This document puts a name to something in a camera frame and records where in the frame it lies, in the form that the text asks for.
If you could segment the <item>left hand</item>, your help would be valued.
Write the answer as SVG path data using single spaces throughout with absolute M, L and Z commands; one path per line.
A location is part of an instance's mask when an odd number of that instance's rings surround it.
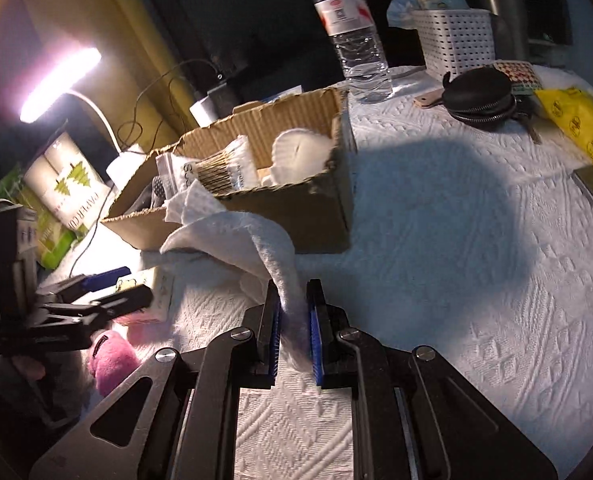
M 42 363 L 29 356 L 14 356 L 12 363 L 22 376 L 31 382 L 37 382 L 45 377 L 46 370 Z

